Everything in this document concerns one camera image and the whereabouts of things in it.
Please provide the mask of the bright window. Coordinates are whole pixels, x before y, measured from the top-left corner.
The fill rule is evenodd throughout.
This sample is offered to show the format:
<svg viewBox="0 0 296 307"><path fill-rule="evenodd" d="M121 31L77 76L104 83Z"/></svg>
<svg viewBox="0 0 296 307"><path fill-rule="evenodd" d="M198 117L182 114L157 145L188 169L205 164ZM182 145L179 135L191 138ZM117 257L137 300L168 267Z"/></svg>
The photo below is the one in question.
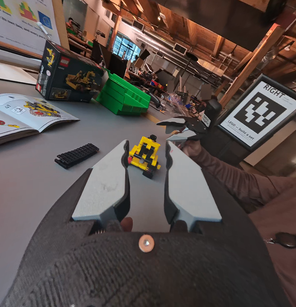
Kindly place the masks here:
<svg viewBox="0 0 296 307"><path fill-rule="evenodd" d="M124 60L135 62L140 55L141 49L129 39L129 37L117 32L112 48L112 53Z"/></svg>

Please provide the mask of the framed black-white marker sign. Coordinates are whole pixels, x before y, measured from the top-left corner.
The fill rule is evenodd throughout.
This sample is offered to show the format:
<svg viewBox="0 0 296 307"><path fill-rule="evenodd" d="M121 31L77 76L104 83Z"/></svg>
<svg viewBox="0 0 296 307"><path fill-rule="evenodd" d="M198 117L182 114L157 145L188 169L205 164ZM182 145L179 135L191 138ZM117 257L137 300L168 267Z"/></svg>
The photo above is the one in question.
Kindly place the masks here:
<svg viewBox="0 0 296 307"><path fill-rule="evenodd" d="M249 152L296 117L296 91L261 74L217 127Z"/></svg>

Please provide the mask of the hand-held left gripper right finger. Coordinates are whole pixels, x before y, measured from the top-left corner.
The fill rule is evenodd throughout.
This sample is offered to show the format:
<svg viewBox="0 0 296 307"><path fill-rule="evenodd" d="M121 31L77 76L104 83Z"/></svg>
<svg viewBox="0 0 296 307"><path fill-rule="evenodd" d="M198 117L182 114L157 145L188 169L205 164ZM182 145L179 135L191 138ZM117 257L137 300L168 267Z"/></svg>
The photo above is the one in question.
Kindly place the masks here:
<svg viewBox="0 0 296 307"><path fill-rule="evenodd" d="M221 222L222 216L202 169L172 142L166 142L164 213L169 225L184 221L191 232L198 221Z"/></svg>

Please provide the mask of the cluttered workbench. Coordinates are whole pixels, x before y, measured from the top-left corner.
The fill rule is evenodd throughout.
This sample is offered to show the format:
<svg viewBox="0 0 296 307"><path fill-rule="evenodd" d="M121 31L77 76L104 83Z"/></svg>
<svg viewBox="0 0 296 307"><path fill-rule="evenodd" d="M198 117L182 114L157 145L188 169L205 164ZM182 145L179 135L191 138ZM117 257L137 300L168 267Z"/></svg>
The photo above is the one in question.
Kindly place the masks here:
<svg viewBox="0 0 296 307"><path fill-rule="evenodd" d="M173 75L166 70L159 70L158 74L153 71L132 71L125 73L129 82L142 90L150 91L157 96L166 109L164 113L172 115L197 116L197 107L202 100L213 98L211 85L200 82L201 86L196 95L189 94L183 88L182 78L179 77L177 87L174 86Z"/></svg>

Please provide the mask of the black floor lamp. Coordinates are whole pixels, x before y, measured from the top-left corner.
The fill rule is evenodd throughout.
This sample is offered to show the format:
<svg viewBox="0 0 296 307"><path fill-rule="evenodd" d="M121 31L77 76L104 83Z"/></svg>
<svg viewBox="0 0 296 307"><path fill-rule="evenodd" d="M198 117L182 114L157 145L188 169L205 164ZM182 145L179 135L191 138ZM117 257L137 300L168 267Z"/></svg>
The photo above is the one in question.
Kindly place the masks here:
<svg viewBox="0 0 296 307"><path fill-rule="evenodd" d="M187 59L187 64L182 75L182 85L186 92L196 95L201 86L200 79L198 78L200 75L198 75L196 69L198 57L188 51L185 54L185 58Z"/></svg>

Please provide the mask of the white flat board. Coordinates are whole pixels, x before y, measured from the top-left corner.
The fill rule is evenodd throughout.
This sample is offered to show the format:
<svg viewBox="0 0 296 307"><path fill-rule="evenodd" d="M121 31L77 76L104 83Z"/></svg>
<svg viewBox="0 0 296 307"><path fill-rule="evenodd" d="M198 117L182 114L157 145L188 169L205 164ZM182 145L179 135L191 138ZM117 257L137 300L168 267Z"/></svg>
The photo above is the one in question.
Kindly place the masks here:
<svg viewBox="0 0 296 307"><path fill-rule="evenodd" d="M0 63L0 80L36 85L37 79L22 68Z"/></svg>

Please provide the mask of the black lego set box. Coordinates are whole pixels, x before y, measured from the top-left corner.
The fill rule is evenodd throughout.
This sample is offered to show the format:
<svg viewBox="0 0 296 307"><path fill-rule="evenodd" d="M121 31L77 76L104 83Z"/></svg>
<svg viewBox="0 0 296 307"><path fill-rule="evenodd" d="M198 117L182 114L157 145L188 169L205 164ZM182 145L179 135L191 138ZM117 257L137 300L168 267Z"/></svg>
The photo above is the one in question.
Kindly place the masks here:
<svg viewBox="0 0 296 307"><path fill-rule="evenodd" d="M104 73L94 61L46 40L35 89L48 101L90 102Z"/></svg>

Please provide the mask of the white printed poster board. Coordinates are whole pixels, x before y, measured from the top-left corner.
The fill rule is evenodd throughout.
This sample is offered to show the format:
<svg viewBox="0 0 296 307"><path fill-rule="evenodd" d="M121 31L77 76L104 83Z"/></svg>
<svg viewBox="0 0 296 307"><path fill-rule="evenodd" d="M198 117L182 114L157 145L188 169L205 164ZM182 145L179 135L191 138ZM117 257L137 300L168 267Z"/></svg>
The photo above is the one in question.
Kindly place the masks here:
<svg viewBox="0 0 296 307"><path fill-rule="evenodd" d="M51 41L69 49L63 4L59 0L0 0L0 48L41 59L48 38L38 21Z"/></svg>

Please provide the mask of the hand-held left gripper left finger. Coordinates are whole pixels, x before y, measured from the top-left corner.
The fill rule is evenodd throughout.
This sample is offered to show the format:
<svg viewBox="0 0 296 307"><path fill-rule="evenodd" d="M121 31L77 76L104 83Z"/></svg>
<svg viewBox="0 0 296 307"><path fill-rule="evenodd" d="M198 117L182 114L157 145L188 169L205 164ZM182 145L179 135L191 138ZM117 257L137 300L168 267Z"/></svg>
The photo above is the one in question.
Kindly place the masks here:
<svg viewBox="0 0 296 307"><path fill-rule="evenodd" d="M74 221L121 222L130 210L129 141L123 140L98 161L88 177L75 210Z"/></svg>

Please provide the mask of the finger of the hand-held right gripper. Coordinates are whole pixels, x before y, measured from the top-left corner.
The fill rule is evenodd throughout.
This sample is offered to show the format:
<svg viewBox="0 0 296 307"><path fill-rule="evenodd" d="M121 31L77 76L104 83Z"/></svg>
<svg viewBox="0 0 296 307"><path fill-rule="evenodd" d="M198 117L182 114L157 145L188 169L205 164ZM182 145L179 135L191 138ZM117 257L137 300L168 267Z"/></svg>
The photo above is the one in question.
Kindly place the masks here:
<svg viewBox="0 0 296 307"><path fill-rule="evenodd" d="M172 134L166 139L166 142L174 144L176 147L183 147L186 141L197 141L196 133L177 133Z"/></svg>
<svg viewBox="0 0 296 307"><path fill-rule="evenodd" d="M173 117L156 123L158 126L165 127L166 134L172 134L174 131L180 131L186 128L186 120L184 117Z"/></svg>

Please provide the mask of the silver ventilation duct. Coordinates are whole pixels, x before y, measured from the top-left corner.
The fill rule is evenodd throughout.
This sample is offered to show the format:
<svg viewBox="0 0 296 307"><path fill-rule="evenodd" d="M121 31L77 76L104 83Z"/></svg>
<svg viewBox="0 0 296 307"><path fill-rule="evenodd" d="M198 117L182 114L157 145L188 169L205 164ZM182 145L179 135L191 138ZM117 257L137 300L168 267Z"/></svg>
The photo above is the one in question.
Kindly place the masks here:
<svg viewBox="0 0 296 307"><path fill-rule="evenodd" d="M136 37L137 42L144 43L154 50L171 56L185 58L188 49L178 43L172 43L155 37L140 35Z"/></svg>

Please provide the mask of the green plastic bin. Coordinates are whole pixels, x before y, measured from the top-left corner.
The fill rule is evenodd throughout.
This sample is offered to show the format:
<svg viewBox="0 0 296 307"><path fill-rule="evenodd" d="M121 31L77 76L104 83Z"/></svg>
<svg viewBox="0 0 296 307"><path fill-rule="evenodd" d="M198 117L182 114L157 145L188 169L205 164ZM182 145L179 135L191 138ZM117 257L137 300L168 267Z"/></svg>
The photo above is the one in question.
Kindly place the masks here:
<svg viewBox="0 0 296 307"><path fill-rule="evenodd" d="M146 113L151 97L109 70L108 79L96 101L115 115L138 116Z"/></svg>

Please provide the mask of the black monitor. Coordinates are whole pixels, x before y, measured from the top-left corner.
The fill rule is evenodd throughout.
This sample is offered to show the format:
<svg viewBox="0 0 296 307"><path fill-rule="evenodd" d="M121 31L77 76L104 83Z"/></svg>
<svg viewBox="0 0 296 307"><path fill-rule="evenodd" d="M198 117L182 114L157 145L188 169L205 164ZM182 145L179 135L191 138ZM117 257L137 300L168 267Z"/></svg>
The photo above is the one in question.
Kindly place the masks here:
<svg viewBox="0 0 296 307"><path fill-rule="evenodd" d="M106 47L101 45L96 40L93 41L91 60L110 71L111 74L124 79L127 70L127 60L123 60L116 54L110 52Z"/></svg>

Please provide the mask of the person's right hand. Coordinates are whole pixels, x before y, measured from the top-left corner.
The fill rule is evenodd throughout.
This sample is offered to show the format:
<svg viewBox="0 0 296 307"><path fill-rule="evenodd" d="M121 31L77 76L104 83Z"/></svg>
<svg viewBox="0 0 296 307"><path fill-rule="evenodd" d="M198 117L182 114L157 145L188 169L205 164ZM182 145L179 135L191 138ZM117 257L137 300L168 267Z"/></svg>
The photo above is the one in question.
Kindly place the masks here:
<svg viewBox="0 0 296 307"><path fill-rule="evenodd" d="M201 164L203 159L203 148L200 140L187 140L181 150L194 162Z"/></svg>

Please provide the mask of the yellow lego bulldozer model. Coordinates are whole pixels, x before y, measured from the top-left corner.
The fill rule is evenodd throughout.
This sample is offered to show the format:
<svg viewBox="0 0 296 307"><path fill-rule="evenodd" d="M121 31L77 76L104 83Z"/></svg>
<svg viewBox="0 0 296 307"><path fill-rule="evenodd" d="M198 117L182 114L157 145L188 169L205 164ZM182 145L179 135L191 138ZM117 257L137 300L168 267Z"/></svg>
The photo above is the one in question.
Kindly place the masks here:
<svg viewBox="0 0 296 307"><path fill-rule="evenodd" d="M147 166L160 165L158 162L158 149L160 144L157 143L157 137L151 134L149 137L142 137L139 144L134 146L129 152L128 163L144 171Z"/></svg>

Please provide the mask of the person's left hand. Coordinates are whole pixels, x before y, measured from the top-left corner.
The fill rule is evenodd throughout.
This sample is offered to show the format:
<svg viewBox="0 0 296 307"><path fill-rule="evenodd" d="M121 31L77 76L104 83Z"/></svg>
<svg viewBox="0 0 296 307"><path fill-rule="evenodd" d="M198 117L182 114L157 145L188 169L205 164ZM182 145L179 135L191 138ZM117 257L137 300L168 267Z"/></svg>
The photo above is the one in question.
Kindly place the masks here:
<svg viewBox="0 0 296 307"><path fill-rule="evenodd" d="M120 225L124 232L131 232L133 229L133 219L131 217L125 217Z"/></svg>

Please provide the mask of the black handheld tool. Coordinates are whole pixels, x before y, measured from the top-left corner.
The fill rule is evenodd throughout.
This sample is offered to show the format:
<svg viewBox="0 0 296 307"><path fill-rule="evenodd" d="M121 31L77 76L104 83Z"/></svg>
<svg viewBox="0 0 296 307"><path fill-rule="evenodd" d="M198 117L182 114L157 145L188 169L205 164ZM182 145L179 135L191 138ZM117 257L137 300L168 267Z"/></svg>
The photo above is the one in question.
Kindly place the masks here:
<svg viewBox="0 0 296 307"><path fill-rule="evenodd" d="M161 104L160 99L157 96L155 96L153 93L151 93L150 91L147 91L146 94L150 97L149 106L159 112L164 113L166 109Z"/></svg>

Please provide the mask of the lego instruction booklet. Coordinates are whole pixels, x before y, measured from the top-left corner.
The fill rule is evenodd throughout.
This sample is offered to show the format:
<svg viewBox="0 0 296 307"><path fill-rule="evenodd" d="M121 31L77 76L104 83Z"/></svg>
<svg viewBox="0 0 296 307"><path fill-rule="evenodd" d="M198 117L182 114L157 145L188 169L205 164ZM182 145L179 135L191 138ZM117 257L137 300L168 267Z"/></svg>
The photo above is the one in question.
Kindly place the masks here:
<svg viewBox="0 0 296 307"><path fill-rule="evenodd" d="M0 94L0 145L73 121L79 119L41 98Z"/></svg>

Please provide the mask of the wooden support post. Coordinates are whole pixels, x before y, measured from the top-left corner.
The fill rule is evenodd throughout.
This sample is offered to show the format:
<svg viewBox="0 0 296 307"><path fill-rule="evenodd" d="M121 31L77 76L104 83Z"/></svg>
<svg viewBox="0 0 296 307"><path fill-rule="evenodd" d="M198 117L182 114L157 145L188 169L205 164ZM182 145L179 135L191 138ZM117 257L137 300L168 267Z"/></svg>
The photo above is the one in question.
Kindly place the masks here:
<svg viewBox="0 0 296 307"><path fill-rule="evenodd" d="M254 71L257 65L261 62L263 57L267 52L276 44L276 42L283 35L285 29L280 24L274 23L269 31L266 33L265 37L262 39L258 47L255 49L252 57L246 63L246 66L240 72L240 74L234 79L228 90L225 92L224 96L220 99L219 103L222 108L224 108L229 101L232 99L234 94L246 81L249 75Z"/></svg>

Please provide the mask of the black lego track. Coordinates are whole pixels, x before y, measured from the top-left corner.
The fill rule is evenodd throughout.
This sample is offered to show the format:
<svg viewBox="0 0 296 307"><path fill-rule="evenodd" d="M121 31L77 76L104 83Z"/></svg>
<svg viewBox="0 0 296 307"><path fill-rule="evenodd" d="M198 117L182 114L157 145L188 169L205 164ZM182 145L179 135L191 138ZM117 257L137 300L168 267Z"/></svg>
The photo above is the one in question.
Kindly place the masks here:
<svg viewBox="0 0 296 307"><path fill-rule="evenodd" d="M145 176L146 178L152 179L154 176L154 173L156 170L159 170L161 168L160 165L157 166L152 166L149 165L146 167L146 169L142 172L142 175Z"/></svg>
<svg viewBox="0 0 296 307"><path fill-rule="evenodd" d="M99 152L99 148L92 143L85 144L77 149L57 155L55 163L64 169L70 169L77 164L89 159Z"/></svg>

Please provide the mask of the person's right forearm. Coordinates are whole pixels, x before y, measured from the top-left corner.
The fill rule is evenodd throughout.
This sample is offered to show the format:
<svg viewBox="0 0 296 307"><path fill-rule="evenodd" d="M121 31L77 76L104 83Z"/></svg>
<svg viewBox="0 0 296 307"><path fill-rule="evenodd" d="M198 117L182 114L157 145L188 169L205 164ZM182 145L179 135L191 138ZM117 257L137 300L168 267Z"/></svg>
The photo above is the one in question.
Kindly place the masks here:
<svg viewBox="0 0 296 307"><path fill-rule="evenodd" d="M296 177L249 174L215 158L203 148L193 160L244 204L263 207L296 203Z"/></svg>

